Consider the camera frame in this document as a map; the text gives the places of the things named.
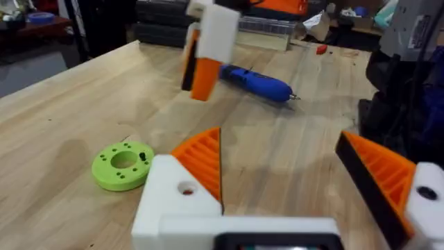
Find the hole in white block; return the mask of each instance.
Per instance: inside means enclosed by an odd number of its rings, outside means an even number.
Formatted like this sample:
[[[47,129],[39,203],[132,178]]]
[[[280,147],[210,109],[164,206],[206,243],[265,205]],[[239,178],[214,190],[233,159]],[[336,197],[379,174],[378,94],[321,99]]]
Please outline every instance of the hole in white block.
[[[197,185],[191,181],[183,181],[179,183],[178,190],[183,195],[192,195],[197,191]]]

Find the blue tape roll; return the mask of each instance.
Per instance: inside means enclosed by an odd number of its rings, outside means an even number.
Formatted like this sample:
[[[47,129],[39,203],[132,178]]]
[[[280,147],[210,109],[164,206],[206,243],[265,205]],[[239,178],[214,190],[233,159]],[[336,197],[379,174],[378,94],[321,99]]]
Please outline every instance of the blue tape roll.
[[[32,24],[49,24],[54,20],[54,14],[47,12],[36,12],[28,15],[28,20]]]

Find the black edge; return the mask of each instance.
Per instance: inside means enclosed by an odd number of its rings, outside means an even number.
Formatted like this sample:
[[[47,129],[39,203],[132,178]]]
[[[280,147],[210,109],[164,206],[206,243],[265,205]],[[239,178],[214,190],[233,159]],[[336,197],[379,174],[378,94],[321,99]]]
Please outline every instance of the black edge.
[[[409,241],[409,236],[396,212],[343,133],[336,145],[336,154],[358,187],[390,248],[401,249]]]
[[[341,238],[333,233],[224,233],[214,239],[213,250],[239,250],[251,246],[344,250]]]
[[[223,186],[222,186],[222,128],[219,128],[219,189],[221,197],[222,215],[225,213],[225,205],[223,204]]]
[[[197,41],[194,41],[188,55],[187,68],[182,80],[182,90],[190,91],[193,88],[194,70],[196,70],[197,62],[196,49]]]

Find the white block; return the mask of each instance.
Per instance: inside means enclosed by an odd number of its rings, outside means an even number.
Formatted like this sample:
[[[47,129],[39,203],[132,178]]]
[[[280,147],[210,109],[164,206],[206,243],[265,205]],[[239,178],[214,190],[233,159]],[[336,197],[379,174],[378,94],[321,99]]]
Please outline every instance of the white block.
[[[213,4],[213,0],[191,0],[187,6],[187,15],[201,18],[206,7]]]
[[[418,191],[421,187],[433,190],[436,200],[422,196]],[[413,242],[444,242],[444,171],[438,165],[420,162],[416,166],[406,216],[415,228]]]
[[[222,233],[332,233],[331,218],[292,217],[179,217],[162,218],[160,237],[165,250],[210,250]]]
[[[183,195],[181,190],[193,190]],[[131,235],[136,250],[168,250],[159,240],[161,218],[169,215],[221,216],[221,204],[173,156],[153,159]]]
[[[240,13],[216,4],[207,6],[200,21],[198,58],[230,63]]]

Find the cable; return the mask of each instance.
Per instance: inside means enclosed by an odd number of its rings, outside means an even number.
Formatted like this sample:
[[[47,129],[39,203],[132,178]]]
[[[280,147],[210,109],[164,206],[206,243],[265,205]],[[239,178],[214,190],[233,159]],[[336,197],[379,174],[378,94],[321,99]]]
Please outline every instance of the cable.
[[[413,73],[413,80],[411,82],[411,89],[410,89],[410,98],[409,98],[409,104],[407,106],[407,155],[411,156],[411,153],[413,151],[412,149],[412,132],[413,132],[413,121],[414,121],[414,106],[416,102],[416,90],[419,89],[421,85],[421,73],[423,71],[424,67],[424,57],[425,52],[427,50],[427,47],[429,46],[429,42],[432,38],[432,35],[438,26],[439,20],[441,19],[444,12],[444,0],[442,1],[441,7],[439,8],[438,12],[436,13],[436,16],[432,22],[432,25],[430,26],[424,42],[422,44],[420,53],[418,55],[418,59],[416,61],[416,68],[415,72]]]

